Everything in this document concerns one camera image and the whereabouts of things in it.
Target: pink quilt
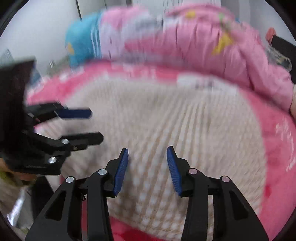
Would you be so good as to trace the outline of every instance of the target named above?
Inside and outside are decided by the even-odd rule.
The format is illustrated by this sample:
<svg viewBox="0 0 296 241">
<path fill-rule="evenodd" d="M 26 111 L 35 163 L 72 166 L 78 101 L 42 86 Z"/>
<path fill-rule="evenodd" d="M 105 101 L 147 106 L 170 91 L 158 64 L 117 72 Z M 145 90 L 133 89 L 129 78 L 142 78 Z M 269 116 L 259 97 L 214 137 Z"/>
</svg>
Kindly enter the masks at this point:
<svg viewBox="0 0 296 241">
<path fill-rule="evenodd" d="M 188 76 L 186 79 L 190 80 L 189 84 L 200 82 L 200 74 L 181 69 L 94 62 L 79 67 L 75 71 L 65 71 L 52 79 L 44 79 L 34 90 L 29 91 L 27 102 L 30 104 L 47 101 L 63 103 L 94 77 L 105 74 L 126 76 L 128 79 L 152 80 L 161 84 L 176 84 L 180 76 Z M 261 125 L 267 159 L 267 176 L 259 218 L 269 239 L 272 240 L 286 224 L 296 205 L 296 168 L 294 167 L 296 128 L 292 118 L 286 112 L 262 101 L 248 90 L 239 89 L 239 91 L 252 106 Z M 158 240 L 114 218 L 111 218 L 111 225 L 115 241 Z"/>
<path fill-rule="evenodd" d="M 98 23 L 100 50 L 106 60 L 183 66 L 214 74 L 289 111 L 290 74 L 268 63 L 258 31 L 238 23 L 225 8 L 192 4 L 157 19 L 139 7 L 103 12 Z"/>
</svg>

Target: black cable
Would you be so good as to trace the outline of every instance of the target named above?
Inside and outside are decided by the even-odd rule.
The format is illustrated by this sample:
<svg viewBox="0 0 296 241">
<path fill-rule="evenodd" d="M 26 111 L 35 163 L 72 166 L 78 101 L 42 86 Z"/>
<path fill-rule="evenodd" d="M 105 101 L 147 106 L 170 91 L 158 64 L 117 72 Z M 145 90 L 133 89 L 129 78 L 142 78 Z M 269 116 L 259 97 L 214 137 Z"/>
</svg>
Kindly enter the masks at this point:
<svg viewBox="0 0 296 241">
<path fill-rule="evenodd" d="M 76 1 L 76 7 L 77 7 L 77 11 L 78 11 L 78 14 L 79 14 L 80 20 L 82 20 L 81 13 L 80 13 L 80 9 L 79 9 L 78 0 L 75 0 L 75 1 Z"/>
</svg>

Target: knitted texture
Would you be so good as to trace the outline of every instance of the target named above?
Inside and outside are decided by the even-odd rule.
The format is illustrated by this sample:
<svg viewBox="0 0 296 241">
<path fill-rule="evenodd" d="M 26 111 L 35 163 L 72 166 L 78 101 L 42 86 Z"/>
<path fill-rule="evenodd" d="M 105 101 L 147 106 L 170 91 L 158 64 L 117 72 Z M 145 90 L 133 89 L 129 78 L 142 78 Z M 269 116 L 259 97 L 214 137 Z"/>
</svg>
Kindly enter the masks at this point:
<svg viewBox="0 0 296 241">
<path fill-rule="evenodd" d="M 104 142 L 75 152 L 62 167 L 63 176 L 84 178 L 129 150 L 121 193 L 108 199 L 109 214 L 161 239 L 180 240 L 188 198 L 174 191 L 166 149 L 188 160 L 210 177 L 229 176 L 258 214 L 266 176 L 259 123 L 239 92 L 219 88 L 191 89 L 97 78 L 66 103 L 89 107 L 90 120 L 54 120 L 41 134 L 99 131 Z M 208 240 L 213 237 L 213 201 L 209 198 Z"/>
</svg>

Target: bed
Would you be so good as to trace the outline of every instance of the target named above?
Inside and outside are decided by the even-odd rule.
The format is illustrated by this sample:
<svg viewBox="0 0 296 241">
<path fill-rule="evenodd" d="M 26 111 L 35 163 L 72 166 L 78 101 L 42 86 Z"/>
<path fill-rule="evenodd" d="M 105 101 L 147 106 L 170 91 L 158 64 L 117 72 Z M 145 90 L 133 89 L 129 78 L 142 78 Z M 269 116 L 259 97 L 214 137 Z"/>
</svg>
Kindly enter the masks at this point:
<svg viewBox="0 0 296 241">
<path fill-rule="evenodd" d="M 118 76 L 129 81 L 150 81 L 160 85 L 177 84 L 195 89 L 212 88 L 213 83 L 216 85 L 217 81 L 219 82 L 218 88 L 223 89 L 224 85 L 229 85 L 226 81 L 215 76 L 204 76 L 182 69 L 99 61 L 89 63 L 75 70 L 66 70 L 51 79 L 44 78 L 37 87 L 29 91 L 27 101 L 28 104 L 56 100 L 65 103 L 75 92 L 90 84 L 96 77 L 108 79 Z M 284 235 L 289 234 L 289 230 L 295 225 L 293 223 L 294 216 L 291 216 L 296 201 L 294 187 L 296 181 L 296 152 L 294 146 L 296 128 L 294 121 L 287 113 L 272 104 L 266 103 L 252 92 L 236 86 L 230 88 L 234 93 L 238 91 L 249 103 L 261 127 L 267 161 L 264 191 L 261 197 L 260 211 L 257 215 L 270 240 L 288 240 Z M 53 189 L 57 188 L 58 182 L 59 179 L 54 184 L 51 179 Z M 130 240 L 132 238 L 158 240 L 115 218 L 112 218 L 112 230 L 116 241 Z"/>
</svg>

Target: yellow pattern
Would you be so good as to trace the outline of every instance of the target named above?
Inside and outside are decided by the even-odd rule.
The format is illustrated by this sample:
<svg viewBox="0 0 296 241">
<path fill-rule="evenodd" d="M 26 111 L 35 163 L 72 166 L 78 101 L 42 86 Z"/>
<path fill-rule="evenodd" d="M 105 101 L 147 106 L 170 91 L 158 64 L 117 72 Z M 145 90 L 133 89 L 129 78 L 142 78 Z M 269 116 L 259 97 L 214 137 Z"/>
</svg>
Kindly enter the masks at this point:
<svg viewBox="0 0 296 241">
<path fill-rule="evenodd" d="M 75 54 L 75 51 L 74 51 L 71 43 L 68 43 L 68 45 L 67 45 L 67 51 L 71 55 L 74 55 Z"/>
<path fill-rule="evenodd" d="M 222 37 L 219 39 L 218 45 L 214 48 L 212 54 L 220 54 L 221 51 L 229 45 L 232 45 L 234 43 L 233 39 L 229 36 L 228 33 L 224 33 Z"/>
<path fill-rule="evenodd" d="M 189 19 L 195 18 L 195 17 L 196 17 L 196 13 L 195 13 L 194 10 L 190 10 L 190 11 L 188 11 L 188 12 L 185 14 L 185 17 L 186 17 L 186 18 L 189 18 Z"/>
<path fill-rule="evenodd" d="M 8 176 L 7 172 L 0 170 L 0 179 L 4 180 L 7 184 L 17 186 L 16 182 Z"/>
</svg>

